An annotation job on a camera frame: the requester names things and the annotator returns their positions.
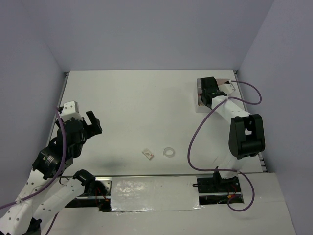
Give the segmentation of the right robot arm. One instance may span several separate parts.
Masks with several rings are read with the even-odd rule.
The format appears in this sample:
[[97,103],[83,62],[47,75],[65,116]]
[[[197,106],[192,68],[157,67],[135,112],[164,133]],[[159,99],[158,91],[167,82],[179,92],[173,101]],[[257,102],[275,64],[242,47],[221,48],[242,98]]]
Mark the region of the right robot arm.
[[197,79],[198,106],[214,110],[229,124],[228,155],[216,168],[219,176],[213,179],[213,188],[224,191],[230,179],[237,176],[248,158],[265,149],[263,120],[259,114],[251,114],[234,103],[234,81],[205,77]]

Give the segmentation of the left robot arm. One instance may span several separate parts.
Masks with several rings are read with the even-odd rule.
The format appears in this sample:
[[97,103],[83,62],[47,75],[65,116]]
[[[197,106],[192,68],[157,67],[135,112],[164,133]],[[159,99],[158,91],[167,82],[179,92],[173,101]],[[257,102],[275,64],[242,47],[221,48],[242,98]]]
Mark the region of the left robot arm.
[[0,219],[2,235],[39,235],[49,221],[73,199],[91,195],[99,185],[96,177],[81,169],[54,194],[46,197],[64,171],[79,157],[86,140],[102,133],[100,121],[92,111],[87,124],[78,112],[66,119],[65,110],[56,111],[57,136],[37,156],[29,178],[14,202],[1,206],[8,211]]

